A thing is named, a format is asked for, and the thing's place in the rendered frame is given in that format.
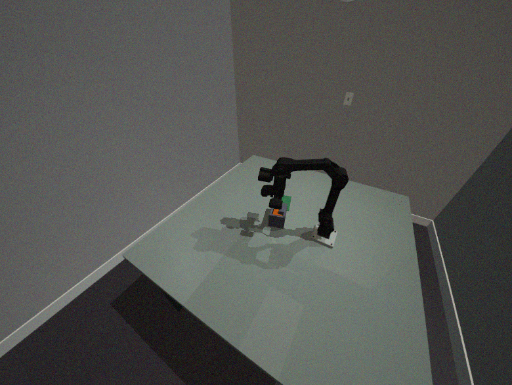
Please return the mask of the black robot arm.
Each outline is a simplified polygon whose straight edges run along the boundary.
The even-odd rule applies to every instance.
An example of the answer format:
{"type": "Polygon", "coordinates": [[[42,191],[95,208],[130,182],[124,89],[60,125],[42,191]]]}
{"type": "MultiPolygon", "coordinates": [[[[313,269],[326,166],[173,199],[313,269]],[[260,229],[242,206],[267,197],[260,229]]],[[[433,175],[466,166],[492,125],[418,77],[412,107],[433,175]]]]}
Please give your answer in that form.
{"type": "MultiPolygon", "coordinates": [[[[286,178],[291,178],[293,171],[305,170],[324,170],[331,178],[331,188],[326,206],[320,209],[319,217],[319,236],[329,239],[330,234],[334,231],[332,212],[337,202],[340,191],[345,188],[349,181],[347,171],[345,168],[338,166],[329,158],[322,159],[307,159],[307,160],[294,160],[292,158],[281,157],[277,163],[273,165],[272,169],[261,167],[259,171],[258,181],[269,182],[273,180],[274,184],[278,187],[283,187],[286,184],[286,178]]],[[[273,185],[263,185],[261,195],[263,197],[273,197],[273,185]]]]}

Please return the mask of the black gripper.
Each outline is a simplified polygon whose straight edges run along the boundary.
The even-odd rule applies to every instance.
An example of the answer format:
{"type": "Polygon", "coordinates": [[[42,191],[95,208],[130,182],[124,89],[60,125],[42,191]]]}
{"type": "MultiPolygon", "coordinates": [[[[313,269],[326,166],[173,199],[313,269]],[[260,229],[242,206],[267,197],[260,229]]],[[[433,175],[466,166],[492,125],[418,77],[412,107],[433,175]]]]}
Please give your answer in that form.
{"type": "Polygon", "coordinates": [[[284,185],[283,187],[278,187],[276,186],[275,184],[273,184],[273,195],[274,195],[274,198],[271,198],[270,199],[270,202],[269,202],[269,208],[274,208],[274,209],[279,209],[281,210],[282,209],[282,197],[284,196],[284,190],[285,190],[285,187],[286,185],[284,185]]]}

